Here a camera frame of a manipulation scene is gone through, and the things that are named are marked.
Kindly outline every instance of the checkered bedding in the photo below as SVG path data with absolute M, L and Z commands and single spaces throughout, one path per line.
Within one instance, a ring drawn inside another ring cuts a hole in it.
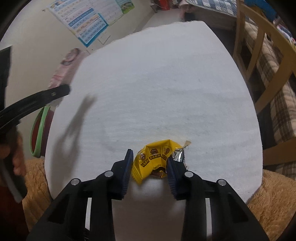
M 223 12 L 231 16 L 237 15 L 236 0 L 186 0 L 186 2 L 194 6 Z
M 250 51 L 253 50 L 257 38 L 258 28 L 250 23 L 245 24 L 245 40 Z M 266 36 L 259 58 L 256 63 L 261 79 L 268 86 L 273 75 L 279 68 L 281 62 L 278 49 L 272 46 Z M 296 136 L 296 96 L 291 88 L 289 80 L 270 102 L 270 115 L 274 132 L 274 139 L 277 144 L 290 140 Z M 296 180 L 296 161 L 275 165 L 273 171 Z

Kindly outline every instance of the tan plush fabric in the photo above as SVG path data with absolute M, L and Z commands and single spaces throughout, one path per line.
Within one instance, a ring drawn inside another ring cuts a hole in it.
M 267 233 L 275 241 L 296 211 L 296 181 L 263 170 L 262 185 L 248 204 Z
M 45 177 L 44 160 L 33 159 L 25 162 L 27 174 L 25 176 L 28 189 L 27 196 L 22 201 L 29 231 L 43 215 L 50 204 L 47 180 Z
M 26 161 L 28 194 L 23 208 L 29 230 L 50 204 L 44 160 Z M 296 182 L 275 172 L 263 170 L 262 186 L 248 204 L 270 241 L 275 241 L 296 211 Z

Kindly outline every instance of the wall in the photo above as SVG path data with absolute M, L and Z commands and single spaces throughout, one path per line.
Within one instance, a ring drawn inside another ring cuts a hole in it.
M 12 64 L 6 89 L 6 106 L 46 89 L 59 62 L 72 48 L 90 53 L 103 47 L 95 40 L 87 49 L 47 9 L 53 0 L 32 0 L 12 22 L 0 49 L 12 47 Z M 152 16 L 148 0 L 132 0 L 135 8 L 107 28 L 111 34 L 104 44 L 133 33 Z M 37 112 L 22 119 L 19 131 L 24 137 L 25 157 L 30 158 L 29 138 Z

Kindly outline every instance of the white table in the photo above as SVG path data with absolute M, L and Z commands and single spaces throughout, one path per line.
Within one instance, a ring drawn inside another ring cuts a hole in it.
M 204 22 L 149 28 L 83 60 L 51 125 L 45 171 L 53 198 L 146 144 L 171 139 L 189 170 L 226 179 L 247 201 L 261 185 L 262 147 L 251 97 L 231 56 Z M 166 179 L 133 180 L 113 202 L 117 241 L 179 240 L 184 202 Z

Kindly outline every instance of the blue chart poster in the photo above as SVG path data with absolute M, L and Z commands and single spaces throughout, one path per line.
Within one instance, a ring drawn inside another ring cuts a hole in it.
M 121 16 L 122 10 L 116 0 L 89 0 L 93 8 L 99 13 L 108 25 L 115 23 Z
M 89 0 L 58 0 L 48 9 L 88 47 L 108 24 Z

